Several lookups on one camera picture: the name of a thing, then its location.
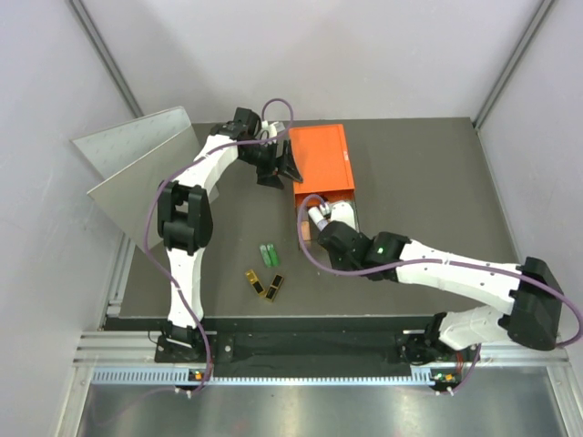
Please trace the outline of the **orange tube grey cap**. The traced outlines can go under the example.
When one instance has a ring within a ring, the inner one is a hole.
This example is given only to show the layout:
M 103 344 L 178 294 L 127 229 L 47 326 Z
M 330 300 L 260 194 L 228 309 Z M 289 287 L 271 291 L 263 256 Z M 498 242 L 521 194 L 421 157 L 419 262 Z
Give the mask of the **orange tube grey cap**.
M 311 225 L 308 220 L 302 220 L 300 222 L 299 233 L 302 241 L 312 240 Z

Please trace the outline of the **green lipstick tube left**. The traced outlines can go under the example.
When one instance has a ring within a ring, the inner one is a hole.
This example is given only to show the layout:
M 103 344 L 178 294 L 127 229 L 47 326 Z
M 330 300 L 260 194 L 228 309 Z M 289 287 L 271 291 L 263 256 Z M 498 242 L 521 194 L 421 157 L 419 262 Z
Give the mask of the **green lipstick tube left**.
M 267 250 L 267 247 L 263 244 L 260 245 L 260 253 L 265 266 L 270 268 L 272 266 L 271 257 L 269 251 Z

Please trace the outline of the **orange drawer box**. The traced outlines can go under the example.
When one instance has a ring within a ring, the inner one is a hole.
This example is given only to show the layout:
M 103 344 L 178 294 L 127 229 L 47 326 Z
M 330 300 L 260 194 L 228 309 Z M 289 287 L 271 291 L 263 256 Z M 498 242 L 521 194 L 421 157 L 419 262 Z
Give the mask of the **orange drawer box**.
M 311 194 L 330 202 L 353 201 L 355 182 L 343 124 L 293 127 L 289 134 L 303 179 L 293 183 L 295 207 Z

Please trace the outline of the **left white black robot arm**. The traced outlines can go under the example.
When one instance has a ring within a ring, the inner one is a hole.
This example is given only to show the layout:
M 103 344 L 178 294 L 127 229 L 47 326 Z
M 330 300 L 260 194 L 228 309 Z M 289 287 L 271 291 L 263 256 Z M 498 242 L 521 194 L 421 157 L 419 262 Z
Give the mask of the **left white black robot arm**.
M 202 257 L 213 232 L 210 192 L 238 160 L 255 167 L 261 186 L 282 189 L 282 177 L 301 182 L 285 133 L 283 123 L 239 107 L 231 121 L 211 129 L 193 166 L 163 185 L 157 201 L 157 232 L 169 260 L 171 298 L 159 349 L 173 354 L 176 361 L 208 358 L 207 341 L 197 323 L 204 315 Z

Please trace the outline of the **grey metal panel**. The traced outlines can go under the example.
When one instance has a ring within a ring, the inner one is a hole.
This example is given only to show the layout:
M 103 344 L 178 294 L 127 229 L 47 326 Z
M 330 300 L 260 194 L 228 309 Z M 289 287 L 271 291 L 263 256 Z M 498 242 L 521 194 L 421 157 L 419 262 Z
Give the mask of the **grey metal panel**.
M 88 191 L 98 207 L 137 245 L 159 183 L 185 167 L 201 144 L 184 107 L 173 107 L 72 141 L 103 181 Z

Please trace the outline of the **gold black compact left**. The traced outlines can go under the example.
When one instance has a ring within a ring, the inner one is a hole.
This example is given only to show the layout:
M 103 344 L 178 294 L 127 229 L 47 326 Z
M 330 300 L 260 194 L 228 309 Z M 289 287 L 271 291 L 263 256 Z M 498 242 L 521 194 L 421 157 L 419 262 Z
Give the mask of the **gold black compact left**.
M 254 292 L 259 297 L 264 297 L 266 290 L 263 287 L 263 285 L 261 284 L 256 272 L 253 269 L 247 270 L 245 272 L 245 277 L 246 277 L 247 281 L 250 283 L 250 285 L 252 286 Z

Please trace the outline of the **green lipstick tube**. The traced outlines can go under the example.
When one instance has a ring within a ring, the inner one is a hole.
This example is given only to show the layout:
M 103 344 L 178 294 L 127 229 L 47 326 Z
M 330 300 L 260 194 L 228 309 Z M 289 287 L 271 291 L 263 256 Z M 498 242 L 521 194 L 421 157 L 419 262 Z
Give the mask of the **green lipstick tube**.
M 263 244 L 260 245 L 260 253 L 265 266 L 270 268 L 272 266 L 271 257 L 269 251 L 267 250 L 267 247 Z
M 279 255 L 278 255 L 278 253 L 277 253 L 274 245 L 272 243 L 269 243 L 269 244 L 266 245 L 266 248 L 267 248 L 268 253 L 269 253 L 269 257 L 270 257 L 270 260 L 271 260 L 271 265 L 273 267 L 279 267 L 280 264 L 281 264 L 280 263 L 280 258 L 279 258 Z

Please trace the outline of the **green lipstick tube right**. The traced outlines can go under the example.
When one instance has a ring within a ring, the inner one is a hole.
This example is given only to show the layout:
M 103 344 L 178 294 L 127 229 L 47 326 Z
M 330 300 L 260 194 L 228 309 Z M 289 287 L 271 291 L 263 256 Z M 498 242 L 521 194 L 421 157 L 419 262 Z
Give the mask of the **green lipstick tube right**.
M 279 267 L 280 264 L 281 264 L 280 263 L 280 258 L 279 258 L 279 255 L 278 255 L 278 253 L 277 253 L 274 245 L 272 243 L 269 243 L 269 244 L 266 245 L 266 248 L 267 248 L 268 253 L 269 253 L 269 257 L 270 257 L 270 260 L 271 260 L 271 265 L 273 267 Z

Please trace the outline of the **gold black compact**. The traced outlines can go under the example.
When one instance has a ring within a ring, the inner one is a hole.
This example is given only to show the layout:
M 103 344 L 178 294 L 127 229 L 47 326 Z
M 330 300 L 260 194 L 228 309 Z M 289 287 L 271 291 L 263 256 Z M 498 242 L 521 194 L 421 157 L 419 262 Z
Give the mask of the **gold black compact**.
M 276 274 L 273 278 L 273 280 L 271 281 L 271 284 L 269 286 L 269 288 L 267 289 L 267 292 L 265 294 L 265 299 L 268 301 L 274 301 L 278 291 L 281 288 L 281 285 L 284 281 L 284 277 L 280 274 Z
M 261 284 L 256 272 L 253 269 L 247 270 L 245 272 L 245 277 L 246 277 L 247 281 L 250 283 L 250 285 L 252 286 L 254 292 L 259 297 L 264 297 L 266 290 L 263 287 L 263 285 Z

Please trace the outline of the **aluminium frame rail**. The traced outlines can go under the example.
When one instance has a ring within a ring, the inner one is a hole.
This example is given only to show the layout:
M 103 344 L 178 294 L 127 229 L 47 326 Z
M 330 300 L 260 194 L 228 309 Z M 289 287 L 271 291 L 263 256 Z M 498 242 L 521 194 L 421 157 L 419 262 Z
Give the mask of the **aluminium frame rail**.
M 74 363 L 89 366 L 153 365 L 157 346 L 143 331 L 88 331 L 81 334 Z M 568 365 L 565 350 L 533 351 L 514 343 L 482 347 L 479 366 L 547 367 Z

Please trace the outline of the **gold black compact right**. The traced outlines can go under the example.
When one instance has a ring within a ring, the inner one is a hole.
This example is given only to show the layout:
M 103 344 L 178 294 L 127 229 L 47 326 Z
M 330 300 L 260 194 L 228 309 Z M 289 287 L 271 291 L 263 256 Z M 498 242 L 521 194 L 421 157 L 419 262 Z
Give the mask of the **gold black compact right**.
M 276 274 L 273 278 L 273 280 L 271 281 L 271 284 L 269 286 L 269 288 L 267 289 L 267 292 L 265 294 L 265 299 L 268 301 L 274 301 L 278 291 L 281 288 L 281 285 L 284 281 L 284 277 L 280 274 Z

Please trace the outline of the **lilac white tube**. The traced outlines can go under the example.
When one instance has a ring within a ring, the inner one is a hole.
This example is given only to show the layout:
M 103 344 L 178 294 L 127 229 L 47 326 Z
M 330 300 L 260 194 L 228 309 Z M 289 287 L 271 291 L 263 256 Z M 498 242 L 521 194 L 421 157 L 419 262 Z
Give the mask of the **lilac white tube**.
M 328 219 L 321 213 L 318 207 L 310 208 L 308 215 L 319 231 L 322 231 L 329 224 Z

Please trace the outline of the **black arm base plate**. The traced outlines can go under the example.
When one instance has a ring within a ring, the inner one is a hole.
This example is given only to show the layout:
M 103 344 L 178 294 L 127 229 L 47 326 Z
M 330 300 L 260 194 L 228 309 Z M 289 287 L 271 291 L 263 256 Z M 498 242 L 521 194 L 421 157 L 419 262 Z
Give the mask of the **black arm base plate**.
M 251 331 L 218 332 L 209 336 L 211 363 L 220 365 L 265 365 L 276 362 L 339 363 L 357 359 L 373 364 L 422 365 L 435 361 L 470 362 L 471 349 L 455 351 L 444 344 L 426 340 L 422 334 L 405 335 L 391 331 Z

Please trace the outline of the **clear acrylic drawer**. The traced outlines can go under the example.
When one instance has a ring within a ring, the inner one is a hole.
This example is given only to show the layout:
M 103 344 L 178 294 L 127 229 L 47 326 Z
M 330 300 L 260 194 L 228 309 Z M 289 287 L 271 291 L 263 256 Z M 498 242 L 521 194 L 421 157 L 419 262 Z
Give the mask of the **clear acrylic drawer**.
M 330 201 L 319 195 L 310 195 L 297 208 L 301 242 L 310 247 L 316 235 L 332 222 L 342 222 L 358 230 L 356 206 L 353 200 Z

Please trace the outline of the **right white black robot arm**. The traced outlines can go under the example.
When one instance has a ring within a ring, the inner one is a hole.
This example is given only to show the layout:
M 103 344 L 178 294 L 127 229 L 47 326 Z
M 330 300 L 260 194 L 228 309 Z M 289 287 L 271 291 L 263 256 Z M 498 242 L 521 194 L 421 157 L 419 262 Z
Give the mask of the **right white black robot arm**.
M 318 244 L 333 269 L 371 281 L 390 280 L 450 292 L 478 302 L 462 312 L 434 315 L 424 345 L 443 361 L 456 351 L 483 342 L 511 340 L 536 351 L 557 346 L 561 292 L 547 263 L 528 257 L 521 265 L 490 263 L 430 248 L 391 232 L 366 237 L 333 220 L 317 226 Z

